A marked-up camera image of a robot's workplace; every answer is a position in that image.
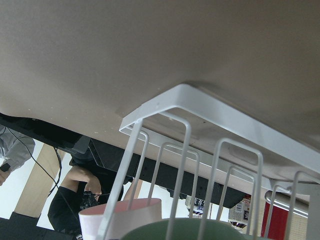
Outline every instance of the pink container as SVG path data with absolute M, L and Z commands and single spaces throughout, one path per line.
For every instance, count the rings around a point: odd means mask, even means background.
M 134 199 L 127 210 L 129 200 L 118 201 L 105 240 L 120 239 L 133 229 L 161 221 L 161 199 L 152 198 L 149 206 L 147 202 L 148 198 Z M 83 240 L 96 239 L 105 208 L 102 204 L 79 212 Z

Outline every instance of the person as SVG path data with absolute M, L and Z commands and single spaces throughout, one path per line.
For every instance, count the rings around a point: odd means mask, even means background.
M 0 186 L 14 170 L 31 158 L 34 148 L 35 141 L 31 137 L 0 125 L 0 157 L 4 158 L 2 165 L 10 165 L 8 171 L 0 170 Z
M 66 174 L 50 204 L 48 219 L 55 231 L 78 236 L 81 234 L 78 213 L 84 191 L 96 195 L 98 204 L 107 203 L 117 173 L 98 166 L 90 150 L 84 154 L 73 154 L 71 164 L 73 167 Z M 130 188 L 127 193 L 125 199 L 129 199 Z

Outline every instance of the red object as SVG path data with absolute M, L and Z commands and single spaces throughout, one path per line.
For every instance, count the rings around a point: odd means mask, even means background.
M 265 229 L 268 218 L 270 204 L 265 203 L 264 215 L 261 229 L 261 236 L 265 235 Z M 273 206 L 272 218 L 269 228 L 268 238 L 273 240 L 283 240 L 285 237 L 286 224 L 287 224 L 288 211 L 283 210 L 279 207 Z

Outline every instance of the person in gray shirt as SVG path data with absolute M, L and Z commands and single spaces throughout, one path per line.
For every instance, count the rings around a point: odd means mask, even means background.
M 8 171 L 3 172 L 0 170 L 0 186 L 6 181 L 12 171 L 20 168 L 31 158 L 26 147 L 31 154 L 34 152 L 35 141 L 31 137 L 0 125 L 0 157 L 4 159 L 2 165 L 6 163 L 10 165 Z

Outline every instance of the hand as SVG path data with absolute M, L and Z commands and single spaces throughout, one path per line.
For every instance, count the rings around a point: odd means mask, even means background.
M 92 175 L 89 178 L 89 181 L 87 182 L 87 184 L 85 185 L 84 190 L 91 191 L 95 195 L 102 194 L 99 179 L 96 176 Z
M 1 171 L 0 170 L 0 186 L 6 181 L 6 179 L 9 177 L 11 171 L 10 169 L 8 171 Z

